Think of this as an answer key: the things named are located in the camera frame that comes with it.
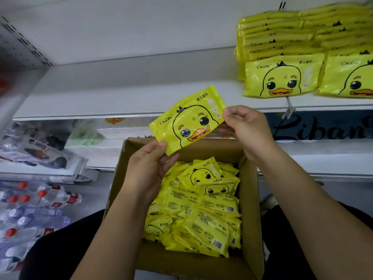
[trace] cardboard box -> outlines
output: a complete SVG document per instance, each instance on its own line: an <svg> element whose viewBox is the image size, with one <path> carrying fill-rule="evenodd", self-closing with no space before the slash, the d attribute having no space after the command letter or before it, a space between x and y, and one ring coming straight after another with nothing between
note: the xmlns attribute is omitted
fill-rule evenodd
<svg viewBox="0 0 373 280"><path fill-rule="evenodd" d="M128 160L133 153L151 138L131 138L124 143L109 195L107 210L122 187ZM179 151L180 161L208 159L233 163L240 169L240 185L236 196L240 199L242 214L242 250L230 250L229 258L206 256L197 253L172 252L161 243L143 240L137 269L187 279L261 279L264 273L264 253L261 235L257 169L246 159L237 140L199 140Z"/></svg>

